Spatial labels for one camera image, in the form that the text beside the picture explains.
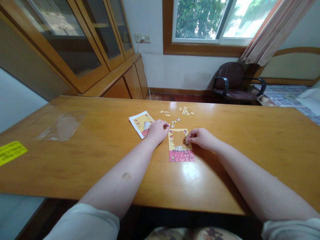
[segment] brown leather chair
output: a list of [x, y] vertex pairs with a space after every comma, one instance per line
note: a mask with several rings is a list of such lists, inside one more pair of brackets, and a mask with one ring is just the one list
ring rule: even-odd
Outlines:
[[[223, 64], [213, 76], [213, 93], [228, 100], [239, 102], [249, 102], [257, 100], [263, 94], [267, 83], [261, 78], [245, 78], [244, 69], [240, 63], [228, 62]], [[256, 95], [246, 91], [241, 91], [240, 87], [244, 79], [256, 79], [262, 84], [260, 92]]]

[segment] electrical outlet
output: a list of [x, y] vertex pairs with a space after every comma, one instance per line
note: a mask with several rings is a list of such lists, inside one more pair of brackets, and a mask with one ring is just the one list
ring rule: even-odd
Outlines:
[[136, 42], [138, 43], [140, 41], [140, 39], [141, 39], [141, 34], [135, 33], [134, 34], [134, 38], [135, 38]]
[[141, 35], [141, 38], [144, 38], [144, 40], [141, 41], [142, 43], [151, 43], [151, 39], [150, 39], [150, 35], [149, 34]]

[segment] patterned bedsheet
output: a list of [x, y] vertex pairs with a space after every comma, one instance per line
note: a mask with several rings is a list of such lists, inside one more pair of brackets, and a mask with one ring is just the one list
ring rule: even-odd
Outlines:
[[[250, 84], [248, 87], [248, 91], [255, 94], [260, 89], [261, 84]], [[267, 85], [266, 90], [258, 98], [258, 101], [263, 106], [294, 107], [320, 126], [320, 116], [296, 100], [301, 93], [308, 89], [309, 87], [302, 85]]]

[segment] cartoon cat illustration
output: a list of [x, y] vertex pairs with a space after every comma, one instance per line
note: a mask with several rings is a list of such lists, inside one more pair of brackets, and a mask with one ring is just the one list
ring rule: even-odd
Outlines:
[[183, 149], [183, 147], [180, 145], [178, 147], [174, 147], [175, 151], [186, 151], [186, 149]]
[[144, 130], [147, 130], [150, 128], [151, 122], [144, 122]]

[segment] puzzle picture card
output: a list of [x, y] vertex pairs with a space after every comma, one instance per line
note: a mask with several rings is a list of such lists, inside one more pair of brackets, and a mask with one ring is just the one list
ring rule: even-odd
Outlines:
[[129, 117], [129, 120], [141, 139], [145, 138], [148, 135], [149, 128], [154, 121], [147, 111]]

